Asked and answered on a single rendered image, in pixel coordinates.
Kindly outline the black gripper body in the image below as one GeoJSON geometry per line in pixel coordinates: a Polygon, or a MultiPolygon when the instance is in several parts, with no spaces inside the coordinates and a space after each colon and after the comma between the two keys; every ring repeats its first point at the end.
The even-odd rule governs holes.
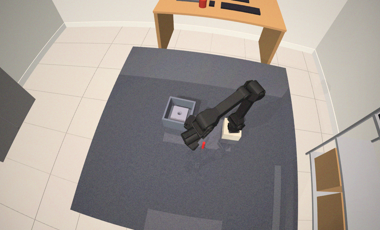
{"type": "MultiPolygon", "coordinates": [[[[200,138],[201,139],[201,138],[200,138]]],[[[200,140],[199,139],[199,140],[200,140]]],[[[198,142],[199,140],[195,141],[194,143],[191,143],[190,145],[188,145],[188,147],[191,149],[191,150],[196,150],[196,148],[199,146],[198,142]]]]}

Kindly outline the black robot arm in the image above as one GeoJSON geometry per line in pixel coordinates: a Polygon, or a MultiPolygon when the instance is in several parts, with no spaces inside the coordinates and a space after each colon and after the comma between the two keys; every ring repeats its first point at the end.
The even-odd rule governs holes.
{"type": "Polygon", "coordinates": [[[265,93],[264,88],[256,80],[247,80],[235,93],[213,109],[201,111],[196,117],[190,115],[184,123],[187,131],[181,133],[182,139],[188,146],[196,140],[207,136],[217,126],[222,116],[241,103],[237,111],[227,118],[229,121],[227,126],[229,133],[239,133],[245,127],[244,117],[247,111],[249,111],[254,102],[261,100],[265,93]]]}

